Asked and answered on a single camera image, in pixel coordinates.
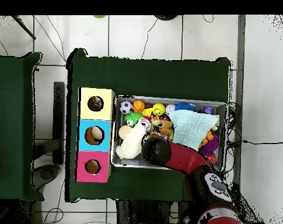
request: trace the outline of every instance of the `dark green table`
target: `dark green table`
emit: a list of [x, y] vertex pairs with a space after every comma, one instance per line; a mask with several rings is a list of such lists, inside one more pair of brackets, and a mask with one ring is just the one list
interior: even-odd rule
[[30, 184], [33, 165], [33, 68], [41, 54], [0, 57], [0, 198], [42, 200]]
[[75, 49], [67, 60], [66, 199], [118, 198], [182, 201], [185, 178], [176, 171], [112, 167], [107, 183], [74, 182], [78, 87], [117, 95], [228, 102], [230, 62], [130, 60], [87, 57]]

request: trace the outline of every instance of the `circular hole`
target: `circular hole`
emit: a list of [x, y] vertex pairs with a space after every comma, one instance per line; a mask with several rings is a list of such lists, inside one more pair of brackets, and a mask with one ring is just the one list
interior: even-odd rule
[[85, 131], [84, 138], [90, 145], [100, 145], [104, 140], [104, 131], [98, 126], [89, 127]]
[[90, 111], [100, 111], [103, 109], [104, 102], [100, 96], [92, 96], [88, 100], [88, 108]]
[[85, 170], [90, 174], [96, 174], [100, 171], [101, 166], [97, 160], [89, 160], [85, 163]]

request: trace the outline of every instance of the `metal tray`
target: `metal tray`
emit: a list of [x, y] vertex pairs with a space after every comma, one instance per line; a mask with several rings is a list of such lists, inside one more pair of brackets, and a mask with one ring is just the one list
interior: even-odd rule
[[124, 115], [119, 110], [121, 102], [129, 101], [133, 103], [134, 100], [142, 100], [144, 103], [162, 103], [165, 106], [168, 104], [178, 104], [180, 102], [193, 103], [198, 106], [211, 106], [214, 114], [219, 115], [219, 126], [214, 132], [219, 136], [219, 148], [216, 150], [214, 155], [217, 157], [216, 168], [222, 170], [223, 164], [225, 162], [225, 149], [226, 149], [226, 137], [227, 137], [227, 119], [228, 119], [228, 105], [223, 102], [216, 101], [199, 101], [199, 100], [184, 100], [184, 99], [169, 99], [169, 98], [156, 98], [156, 97], [144, 97], [144, 96], [125, 96], [118, 95], [114, 98], [113, 103], [113, 123], [112, 123], [112, 139], [111, 139], [111, 164], [117, 167], [135, 167], [135, 168], [147, 168], [147, 169], [163, 169], [168, 168], [155, 166], [148, 164], [143, 160], [141, 154], [139, 154], [135, 159], [120, 159], [116, 154], [116, 147], [120, 144], [120, 138], [118, 136], [118, 129], [125, 124]]

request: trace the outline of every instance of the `yellow smiley ball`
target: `yellow smiley ball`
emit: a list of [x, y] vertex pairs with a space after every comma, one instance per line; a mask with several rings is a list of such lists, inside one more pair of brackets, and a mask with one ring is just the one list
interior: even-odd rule
[[156, 103], [153, 105], [153, 113], [156, 116], [161, 116], [165, 113], [165, 106], [161, 103]]

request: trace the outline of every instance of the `blue ball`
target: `blue ball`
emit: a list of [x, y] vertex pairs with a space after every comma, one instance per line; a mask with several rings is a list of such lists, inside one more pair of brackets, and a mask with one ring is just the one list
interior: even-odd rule
[[176, 105], [176, 107], [174, 108], [175, 111], [177, 110], [189, 110], [189, 111], [193, 111], [195, 108], [194, 104], [190, 104], [190, 103], [185, 103], [185, 102], [181, 102], [178, 105]]

